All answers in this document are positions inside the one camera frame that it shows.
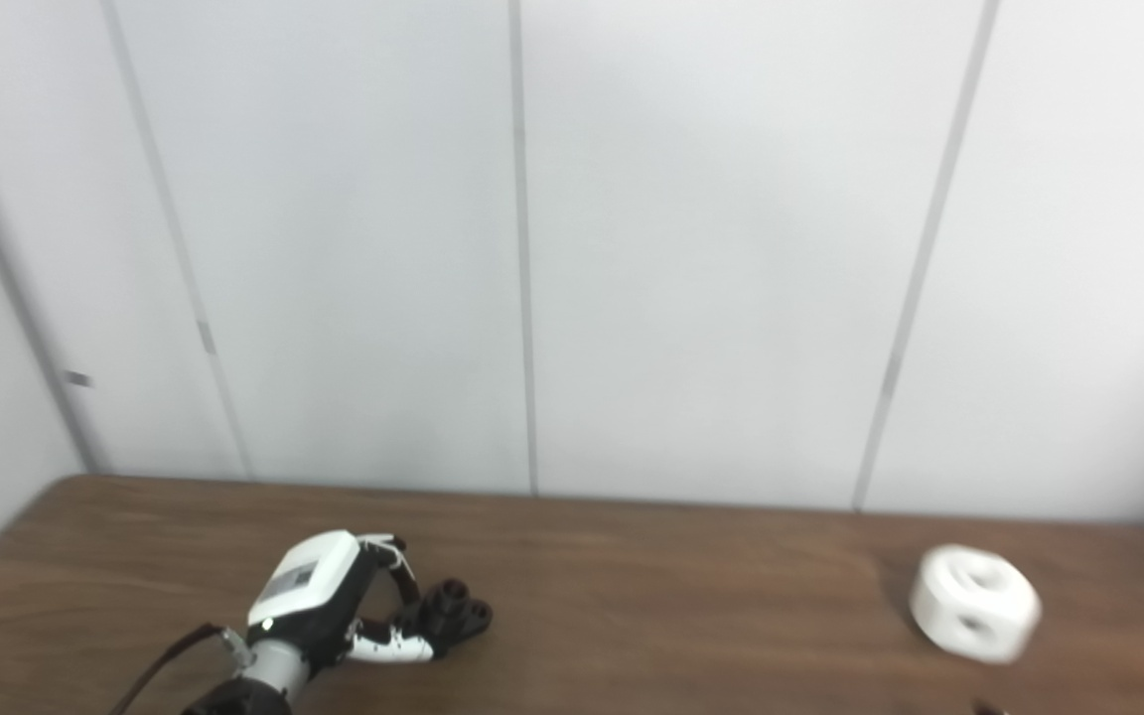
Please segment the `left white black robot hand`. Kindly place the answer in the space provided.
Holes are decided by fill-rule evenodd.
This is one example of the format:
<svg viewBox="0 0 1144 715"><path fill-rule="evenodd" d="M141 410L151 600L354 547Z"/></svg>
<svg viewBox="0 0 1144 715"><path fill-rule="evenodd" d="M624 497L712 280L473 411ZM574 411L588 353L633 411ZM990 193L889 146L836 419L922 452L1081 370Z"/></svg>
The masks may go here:
<svg viewBox="0 0 1144 715"><path fill-rule="evenodd" d="M432 645L394 620L370 622L358 607L376 575L394 579L404 606L418 605L419 588L404 540L389 533L345 529L310 537L292 547L248 612L249 645L263 639L289 645L310 677L345 659L427 662Z"/></svg>

